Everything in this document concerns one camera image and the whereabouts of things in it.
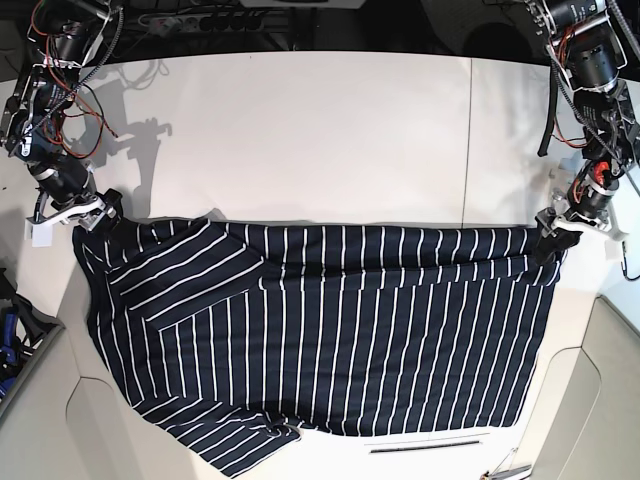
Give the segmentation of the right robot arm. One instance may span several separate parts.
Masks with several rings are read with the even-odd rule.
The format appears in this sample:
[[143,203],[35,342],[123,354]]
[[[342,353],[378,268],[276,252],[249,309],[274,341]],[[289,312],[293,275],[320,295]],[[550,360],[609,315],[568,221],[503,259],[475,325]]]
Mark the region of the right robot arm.
[[39,1],[26,34],[24,62],[1,118],[1,145],[22,161],[38,184],[26,231],[46,244],[57,224],[76,223],[104,233],[122,219],[122,196],[97,191],[91,153],[75,153],[65,142],[69,109],[94,118],[109,131],[100,105],[89,106],[82,89],[113,54],[124,29],[120,1]]

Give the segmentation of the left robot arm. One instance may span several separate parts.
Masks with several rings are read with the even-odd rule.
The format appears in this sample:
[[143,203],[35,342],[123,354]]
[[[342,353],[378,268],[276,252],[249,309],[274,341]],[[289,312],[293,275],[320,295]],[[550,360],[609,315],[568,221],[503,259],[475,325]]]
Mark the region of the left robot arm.
[[586,232],[621,242],[610,205],[620,180],[639,163],[639,122],[620,73],[639,42],[615,1],[529,1],[526,4],[550,60],[545,131],[538,149],[545,156],[560,136],[557,105],[565,99],[584,139],[565,145],[582,153],[584,164],[569,186],[554,194],[536,216],[538,264],[548,264],[576,246]]

